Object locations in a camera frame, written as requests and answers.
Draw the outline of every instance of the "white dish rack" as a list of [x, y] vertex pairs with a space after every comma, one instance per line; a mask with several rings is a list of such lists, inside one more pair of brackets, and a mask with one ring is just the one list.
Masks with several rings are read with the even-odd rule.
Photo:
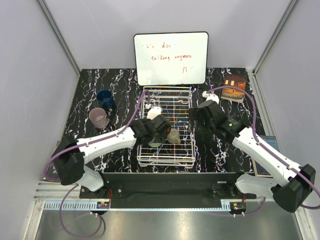
[[[159, 147], [139, 145], [137, 160], [140, 166], [174, 166], [191, 169], [196, 161], [194, 132], [188, 131], [191, 88], [148, 86], [143, 89], [148, 89], [150, 92], [151, 106], [161, 107], [161, 114], [170, 121], [172, 128], [179, 131], [181, 143], [171, 144], [166, 141]], [[145, 108], [147, 101], [148, 95], [145, 95], [141, 104], [141, 118], [147, 117], [148, 109]]]

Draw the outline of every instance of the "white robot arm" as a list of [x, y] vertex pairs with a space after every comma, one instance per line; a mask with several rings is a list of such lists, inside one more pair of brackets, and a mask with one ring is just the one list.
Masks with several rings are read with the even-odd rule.
[[71, 136], [64, 137], [53, 153], [57, 153], [72, 147], [74, 150], [60, 155], [53, 161], [62, 185], [77, 183], [88, 188], [92, 192], [101, 191], [103, 195], [106, 186], [102, 174], [90, 169], [85, 164], [104, 154], [134, 145], [164, 143], [171, 130], [170, 122], [158, 112], [151, 118], [134, 120], [124, 129], [108, 132], [99, 136], [80, 138], [74, 140]]
[[[315, 169], [308, 164], [302, 167], [282, 155], [256, 135], [253, 129], [248, 127], [240, 117], [226, 116], [218, 104], [219, 97], [214, 93], [204, 92], [202, 96], [206, 98], [206, 101], [197, 108], [190, 109], [191, 124], [196, 121], [198, 130], [211, 131], [220, 139], [244, 151], [273, 177], [265, 178], [242, 174], [235, 182], [238, 190], [244, 194], [272, 197], [286, 211], [295, 212], [311, 193], [312, 188], [292, 169], [301, 173], [312, 184], [315, 182]], [[280, 158], [285, 165], [268, 151]]]

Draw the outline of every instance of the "red handwriting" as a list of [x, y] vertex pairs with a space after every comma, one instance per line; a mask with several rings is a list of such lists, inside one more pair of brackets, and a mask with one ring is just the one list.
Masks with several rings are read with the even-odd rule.
[[193, 70], [193, 66], [191, 66], [191, 67], [183, 67], [182, 68], [182, 73], [184, 74], [184, 73], [189, 73], [189, 72], [191, 72], [192, 70]]
[[146, 44], [145, 46], [146, 46], [147, 49], [148, 49], [148, 48], [154, 48], [154, 47], [155, 47], [152, 43]]
[[180, 61], [182, 61], [182, 59], [192, 59], [191, 55], [180, 55], [180, 56], [175, 56], [175, 59], [180, 59]]
[[152, 56], [151, 59], [152, 60], [168, 60], [168, 62], [170, 61], [169, 56], [162, 56], [162, 55]]
[[166, 44], [165, 42], [163, 42], [162, 48], [163, 49], [168, 49], [168, 48], [171, 48], [171, 45], [170, 44]]

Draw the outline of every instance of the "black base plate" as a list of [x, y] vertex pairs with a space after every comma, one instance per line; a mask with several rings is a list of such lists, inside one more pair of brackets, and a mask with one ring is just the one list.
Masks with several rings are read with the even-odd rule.
[[[112, 208], [219, 208], [220, 199], [242, 199], [243, 194], [217, 194], [234, 173], [104, 173], [112, 190]], [[85, 187], [81, 199], [98, 197]], [[108, 194], [100, 197], [107, 199]], [[247, 199], [255, 199], [247, 194]]]

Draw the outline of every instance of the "clear plastic cup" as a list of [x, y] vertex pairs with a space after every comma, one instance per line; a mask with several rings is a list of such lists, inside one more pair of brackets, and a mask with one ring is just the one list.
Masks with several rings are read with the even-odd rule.
[[96, 107], [89, 112], [89, 119], [97, 129], [104, 129], [109, 124], [106, 111]]
[[171, 131], [169, 135], [166, 136], [166, 139], [171, 144], [180, 144], [181, 143], [180, 132], [175, 128], [171, 128]]

